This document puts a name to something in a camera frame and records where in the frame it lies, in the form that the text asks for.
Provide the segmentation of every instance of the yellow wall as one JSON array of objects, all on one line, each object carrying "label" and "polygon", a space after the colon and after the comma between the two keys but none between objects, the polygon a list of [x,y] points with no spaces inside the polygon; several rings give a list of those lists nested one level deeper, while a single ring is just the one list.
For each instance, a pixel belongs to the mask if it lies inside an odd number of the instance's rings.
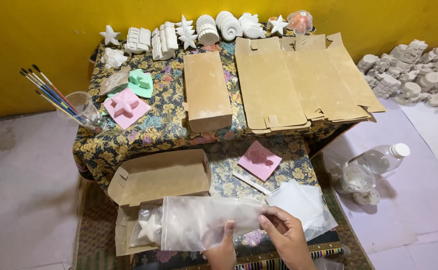
[{"label": "yellow wall", "polygon": [[229,10],[265,21],[301,9],[311,12],[317,33],[341,32],[355,61],[413,39],[438,47],[438,1],[429,0],[0,0],[0,116],[53,109],[19,74],[31,64],[63,94],[87,90],[88,58],[107,24],[124,39],[131,26],[152,30],[181,14],[195,20]]}]

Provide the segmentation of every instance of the white bottle cap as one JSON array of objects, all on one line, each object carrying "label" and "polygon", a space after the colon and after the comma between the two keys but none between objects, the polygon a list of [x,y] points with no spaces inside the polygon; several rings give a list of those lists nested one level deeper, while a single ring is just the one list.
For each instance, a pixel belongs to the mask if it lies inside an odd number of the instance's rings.
[{"label": "white bottle cap", "polygon": [[398,159],[407,157],[411,153],[409,147],[405,144],[393,144],[390,150],[392,155]]}]

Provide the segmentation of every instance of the hand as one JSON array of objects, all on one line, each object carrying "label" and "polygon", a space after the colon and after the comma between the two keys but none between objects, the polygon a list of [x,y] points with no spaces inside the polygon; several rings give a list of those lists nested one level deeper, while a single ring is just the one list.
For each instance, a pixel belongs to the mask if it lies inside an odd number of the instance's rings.
[{"label": "hand", "polygon": [[203,252],[211,270],[233,270],[236,266],[236,251],[233,245],[234,221],[228,220],[224,226],[224,237],[220,246]]},{"label": "hand", "polygon": [[317,270],[312,261],[301,221],[276,206],[264,206],[259,216],[284,263],[291,270]]}]

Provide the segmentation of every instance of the pile of plaster figures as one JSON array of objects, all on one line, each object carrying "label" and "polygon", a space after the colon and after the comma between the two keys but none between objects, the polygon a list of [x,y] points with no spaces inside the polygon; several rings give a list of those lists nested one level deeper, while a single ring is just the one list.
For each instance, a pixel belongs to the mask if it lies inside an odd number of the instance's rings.
[{"label": "pile of plaster figures", "polygon": [[377,97],[438,108],[438,47],[423,54],[426,48],[424,41],[414,40],[380,58],[367,54],[357,67]]},{"label": "pile of plaster figures", "polygon": [[[180,22],[166,21],[153,31],[131,27],[127,32],[124,50],[129,56],[132,56],[133,53],[148,52],[152,47],[152,59],[159,61],[176,56],[176,50],[179,49],[178,39],[186,50],[188,47],[196,48],[196,40],[203,46],[215,45],[219,41],[219,33],[224,41],[234,41],[236,37],[242,36],[248,39],[266,37],[266,31],[259,23],[257,14],[244,13],[237,19],[229,11],[222,11],[219,12],[216,19],[209,15],[200,16],[195,22],[195,29],[193,29],[192,24],[192,20],[188,21],[182,15]],[[279,17],[271,17],[267,27],[270,29],[271,35],[280,37],[284,34],[285,28],[293,30],[296,35],[304,35],[313,29],[312,16],[309,12],[300,10],[291,13],[287,17],[287,21],[284,21],[282,15],[279,15]],[[120,33],[114,32],[110,25],[107,25],[106,31],[100,34],[105,38],[106,45],[120,45],[117,40]],[[106,69],[109,69],[120,66],[126,59],[124,51],[108,47],[100,61],[105,64]]]}]

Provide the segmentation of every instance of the floral tablecloth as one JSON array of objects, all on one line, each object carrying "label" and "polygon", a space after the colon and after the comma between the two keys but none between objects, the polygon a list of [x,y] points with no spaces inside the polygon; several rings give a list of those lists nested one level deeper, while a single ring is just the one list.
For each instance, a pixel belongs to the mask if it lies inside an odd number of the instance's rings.
[{"label": "floral tablecloth", "polygon": [[[248,175],[245,170],[237,165],[237,162],[256,139],[265,148],[282,157],[279,167],[265,183],[261,184],[263,187],[272,191],[279,187],[280,182],[286,181],[297,181],[303,185],[318,186],[318,180],[307,156],[305,145],[298,134],[258,138],[247,137],[234,141],[186,146],[178,150],[204,149],[211,168],[211,196],[256,199],[265,204],[262,193],[232,175],[233,172]],[[335,229],[309,241],[308,246],[314,259],[342,252],[342,245]],[[247,265],[260,261],[268,261],[267,263],[271,261],[272,263],[274,260],[276,264],[279,263],[277,260],[280,257],[276,252],[276,248],[264,231],[256,230],[234,239],[234,247],[238,264]],[[251,269],[251,265],[243,266],[243,268]],[[209,266],[199,252],[172,252],[156,249],[135,254],[133,269],[197,270],[209,269]]]},{"label": "floral tablecloth", "polygon": [[[102,189],[107,190],[114,172],[119,165],[137,153],[156,152],[183,146],[225,141],[237,138],[257,136],[247,127],[237,70],[234,63],[235,43],[220,42],[218,45],[197,49],[178,50],[174,59],[152,61],[152,54],[134,54],[128,57],[120,67],[106,70],[99,62],[106,46],[101,43],[97,50],[96,64],[89,85],[89,94],[93,96],[94,105],[102,109],[106,96],[99,96],[99,87],[104,78],[131,65],[132,70],[143,69],[152,75],[154,91],[150,99],[144,102],[151,110],[126,130],[118,126],[110,116],[105,116],[108,126],[105,131],[94,135],[83,127],[77,132],[73,145],[73,155],[81,175],[89,180],[96,180]],[[124,41],[115,47],[124,50]],[[183,98],[183,57],[186,54],[218,51],[222,60],[224,79],[227,82],[233,124],[231,127],[217,131],[192,132],[182,106]],[[285,132],[284,134],[309,134],[314,138],[325,138],[338,128],[330,123],[312,124],[307,131]]]}]

